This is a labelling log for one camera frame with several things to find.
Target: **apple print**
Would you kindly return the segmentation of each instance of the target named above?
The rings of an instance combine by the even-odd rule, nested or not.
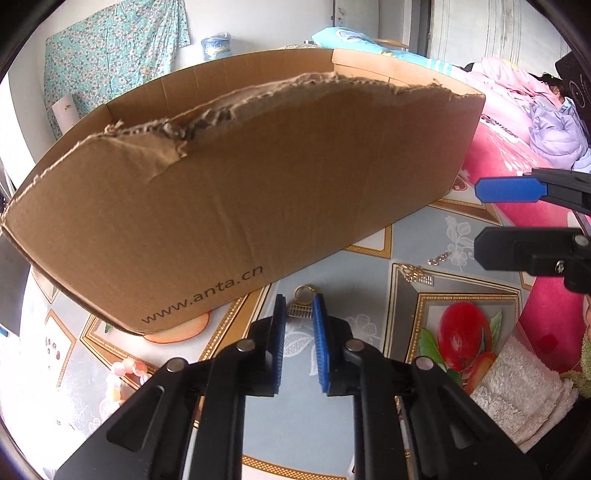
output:
[[[441,316],[437,346],[446,365],[464,373],[481,350],[491,351],[491,326],[474,304],[466,301],[455,303]]]
[[[464,390],[466,390],[466,393],[468,393],[468,395],[474,392],[474,389],[484,378],[486,372],[488,372],[488,369],[492,366],[493,363],[495,363],[495,360],[496,355],[492,352],[482,352],[480,355],[478,355],[478,357],[476,357],[476,360],[474,360],[474,363],[470,367],[470,370],[468,370],[467,372],[468,381],[466,382]]]

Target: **purple jacket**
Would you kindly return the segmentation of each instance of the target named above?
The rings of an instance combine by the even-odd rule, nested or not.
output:
[[[532,103],[530,147],[554,168],[570,170],[589,148],[587,138],[577,121],[568,113],[548,111]]]

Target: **floral curtain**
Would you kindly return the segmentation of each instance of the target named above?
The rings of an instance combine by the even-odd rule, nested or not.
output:
[[[51,106],[71,93],[81,115],[170,73],[177,49],[189,45],[184,0],[124,0],[46,41],[44,96]]]

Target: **door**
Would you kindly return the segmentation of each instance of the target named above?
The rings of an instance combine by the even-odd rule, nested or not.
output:
[[[378,37],[379,0],[336,0],[335,26]]]

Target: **pink bedsheet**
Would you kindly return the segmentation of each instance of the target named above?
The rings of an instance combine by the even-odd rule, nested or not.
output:
[[[532,168],[550,167],[514,135],[481,120],[463,165],[466,180],[521,175]],[[546,202],[498,203],[517,226],[568,225],[568,210]],[[585,333],[583,296],[563,286],[561,278],[538,278],[519,319],[535,353],[551,369],[564,372],[579,363]]]

